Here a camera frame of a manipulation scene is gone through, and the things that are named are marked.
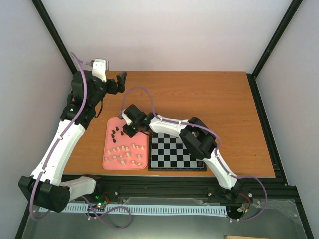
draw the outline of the orange tabletop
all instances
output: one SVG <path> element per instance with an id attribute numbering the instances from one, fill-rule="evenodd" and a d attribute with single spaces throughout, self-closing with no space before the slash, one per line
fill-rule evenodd
<path id="1" fill-rule="evenodd" d="M 118 72 L 108 72 L 116 78 Z M 245 72 L 128 72 L 126 89 L 144 86 L 153 97 L 156 112 L 173 119 L 200 118 L 222 139 L 220 152 L 238 176 L 275 177 Z M 107 121 L 119 115 L 123 93 L 107 94 L 97 119 L 92 119 L 65 167 L 64 174 L 127 176 L 213 177 L 207 171 L 106 171 L 102 167 Z M 135 104 L 146 114 L 149 99 L 136 89 L 125 107 Z"/>

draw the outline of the metal frame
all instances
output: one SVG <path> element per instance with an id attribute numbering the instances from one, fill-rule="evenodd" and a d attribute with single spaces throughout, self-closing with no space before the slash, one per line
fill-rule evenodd
<path id="1" fill-rule="evenodd" d="M 259 94 L 256 83 L 257 76 L 265 65 L 267 59 L 280 40 L 282 34 L 287 28 L 289 22 L 296 13 L 298 7 L 303 0 L 292 0 L 287 9 L 283 19 L 277 27 L 273 37 L 267 45 L 264 53 L 258 61 L 254 71 L 247 74 L 247 79 L 250 85 L 252 96 L 256 105 L 257 113 L 263 129 L 264 137 L 273 164 L 276 178 L 263 178 L 265 188 L 267 189 L 268 197 L 273 199 L 294 199 L 299 215 L 301 217 L 306 235 L 309 239 L 314 238 L 310 226 L 305 215 L 297 188 L 295 186 L 288 186 L 287 179 L 284 173 L 282 163 L 276 148 L 273 134 L 267 119 L 267 115 Z M 70 71 L 74 74 L 77 70 L 73 64 L 68 51 L 66 50 L 53 22 L 51 21 L 41 0 L 32 0 L 35 8 L 40 14 L 44 24 L 50 32 L 54 42 L 66 61 Z M 64 175 L 62 180 L 75 179 L 76 175 Z M 220 203 L 222 205 L 232 206 L 232 203 L 218 198 L 216 192 L 220 190 L 216 178 L 171 178 L 171 177 L 128 177 L 128 176 L 100 176 L 103 181 L 103 187 L 108 191 L 110 201 L 120 202 L 129 197 L 168 197 L 168 198 L 196 198 L 205 202 Z M 263 199 L 265 195 L 259 183 L 253 179 L 244 179 L 244 191 L 251 192 L 254 198 Z M 16 239 L 22 238 L 23 231 L 28 218 L 28 207 L 22 218 L 20 227 L 18 229 Z"/>

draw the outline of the chessboard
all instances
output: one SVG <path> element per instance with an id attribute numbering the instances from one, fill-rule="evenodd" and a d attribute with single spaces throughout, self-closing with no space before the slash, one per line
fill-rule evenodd
<path id="1" fill-rule="evenodd" d="M 164 133 L 150 135 L 149 170 L 206 171 L 206 164 L 191 156 L 180 138 Z"/>

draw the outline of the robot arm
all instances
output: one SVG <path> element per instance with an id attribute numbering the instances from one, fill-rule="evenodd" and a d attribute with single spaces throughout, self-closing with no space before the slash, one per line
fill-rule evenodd
<path id="1" fill-rule="evenodd" d="M 217 150 L 215 136 L 205 130 L 188 125 L 195 124 L 206 128 L 206 125 L 200 119 L 193 117 L 190 120 L 175 120 L 161 115 L 154 117 L 153 113 L 146 115 L 135 105 L 130 105 L 123 110 L 120 117 L 126 121 L 123 132 L 129 137 L 133 137 L 139 131 L 150 131 L 181 138 L 190 154 L 199 160 L 203 160 L 213 171 L 222 188 L 231 190 L 233 193 L 240 190 L 237 179 L 231 176 L 236 176 L 236 174 L 231 171 L 219 150 Z"/>
<path id="2" fill-rule="evenodd" d="M 91 120 L 95 117 L 95 106 L 103 100 L 104 96 L 116 94 L 125 90 L 126 72 L 117 75 L 117 82 L 114 79 L 106 79 L 107 61 L 96 59 L 93 63 L 92 71 L 84 71 L 87 83 L 87 100 L 85 107 L 76 121 L 61 138 L 61 133 L 70 124 L 74 116 L 80 109 L 83 101 L 83 79 L 80 72 L 73 76 L 71 82 L 72 92 L 68 96 L 67 106 L 61 115 L 61 122 L 57 133 L 48 148 L 45 156 L 34 169 L 30 177 L 22 176 L 19 180 L 19 188 L 30 201 L 31 192 L 34 184 L 40 178 L 34 204 L 56 212 L 61 212 L 67 203 L 82 195 L 91 194 L 97 190 L 98 178 L 93 176 L 82 176 L 78 179 L 61 183 L 65 165 L 78 140 L 88 128 Z M 53 150 L 50 160 L 45 169 L 43 164 L 46 161 L 52 147 Z"/>

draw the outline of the white square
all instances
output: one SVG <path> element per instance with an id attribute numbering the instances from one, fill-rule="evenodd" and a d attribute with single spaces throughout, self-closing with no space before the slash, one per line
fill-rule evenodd
<path id="1" fill-rule="evenodd" d="M 176 143 L 183 143 L 183 141 L 180 138 L 177 138 Z"/>
<path id="2" fill-rule="evenodd" d="M 177 161 L 177 167 L 178 168 L 183 168 L 184 167 L 184 162 L 183 161 Z"/>
<path id="3" fill-rule="evenodd" d="M 164 168 L 170 168 L 170 161 L 164 162 Z"/>
<path id="4" fill-rule="evenodd" d="M 184 161 L 190 161 L 190 155 L 184 155 Z"/>
<path id="5" fill-rule="evenodd" d="M 196 161 L 191 161 L 190 162 L 190 167 L 191 168 L 197 168 L 197 162 Z"/>
<path id="6" fill-rule="evenodd" d="M 158 161 L 164 161 L 164 155 L 158 155 Z"/>
<path id="7" fill-rule="evenodd" d="M 159 151 L 157 149 L 153 149 L 151 150 L 151 155 L 158 155 Z"/>
<path id="8" fill-rule="evenodd" d="M 184 151 L 182 149 L 177 150 L 177 155 L 184 155 Z"/>
<path id="9" fill-rule="evenodd" d="M 151 161 L 151 168 L 157 168 L 158 166 L 159 165 L 157 161 Z"/>
<path id="10" fill-rule="evenodd" d="M 159 139 L 158 138 L 152 138 L 152 143 L 158 143 Z"/>
<path id="11" fill-rule="evenodd" d="M 171 155 L 170 156 L 171 161 L 177 161 L 177 155 Z"/>

